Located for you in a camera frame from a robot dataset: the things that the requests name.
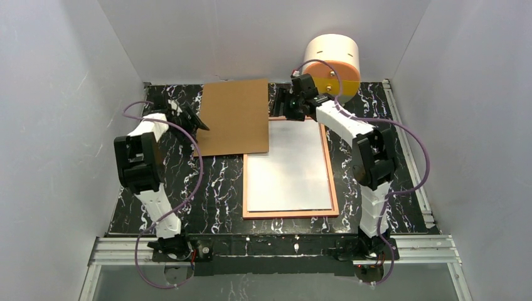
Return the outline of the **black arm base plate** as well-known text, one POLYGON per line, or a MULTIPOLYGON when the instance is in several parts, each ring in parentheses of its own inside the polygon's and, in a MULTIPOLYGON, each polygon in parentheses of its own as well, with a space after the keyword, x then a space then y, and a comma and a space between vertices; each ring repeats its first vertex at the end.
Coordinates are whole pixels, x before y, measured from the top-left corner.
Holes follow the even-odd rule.
POLYGON ((148 242, 157 263, 190 263, 199 277, 233 274, 328 273, 377 276, 399 259, 395 239, 384 234, 186 235, 148 242))

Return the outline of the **brown cardboard backing board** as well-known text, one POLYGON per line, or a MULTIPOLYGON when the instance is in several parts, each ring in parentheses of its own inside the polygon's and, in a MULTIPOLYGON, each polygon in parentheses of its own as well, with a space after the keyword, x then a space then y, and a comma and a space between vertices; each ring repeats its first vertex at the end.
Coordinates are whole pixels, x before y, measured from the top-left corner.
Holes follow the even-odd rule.
POLYGON ((199 117, 210 128, 196 134, 202 156, 268 152, 268 80, 205 84, 199 117))

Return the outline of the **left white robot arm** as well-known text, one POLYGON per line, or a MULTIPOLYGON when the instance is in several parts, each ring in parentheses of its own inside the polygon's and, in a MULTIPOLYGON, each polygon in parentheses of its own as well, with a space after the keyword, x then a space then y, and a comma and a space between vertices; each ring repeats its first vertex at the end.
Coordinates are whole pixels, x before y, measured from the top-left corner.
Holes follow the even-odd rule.
POLYGON ((195 135, 198 130, 209 128, 189 105, 178 105, 164 97, 155 98, 148 105, 152 110, 136 118, 139 125, 114 139, 117 172, 122 187, 129 189, 145 207, 156 236, 171 239, 181 234, 181 220, 165 192, 166 169, 159 141, 170 132, 189 141, 202 159, 195 135))

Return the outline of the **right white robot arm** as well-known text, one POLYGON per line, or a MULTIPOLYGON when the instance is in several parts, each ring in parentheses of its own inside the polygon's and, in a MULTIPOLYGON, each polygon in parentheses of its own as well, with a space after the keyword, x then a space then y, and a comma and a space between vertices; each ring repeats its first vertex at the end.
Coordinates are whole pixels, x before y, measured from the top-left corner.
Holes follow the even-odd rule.
POLYGON ((391 130, 379 130, 345 110, 330 93, 321 93, 309 74, 295 71, 291 82, 290 89, 277 90, 271 115, 291 121, 311 118, 349 144, 353 177, 360 185, 362 195, 358 246, 366 253, 377 253, 385 244, 388 230, 384 218, 386 195, 397 168, 391 130))

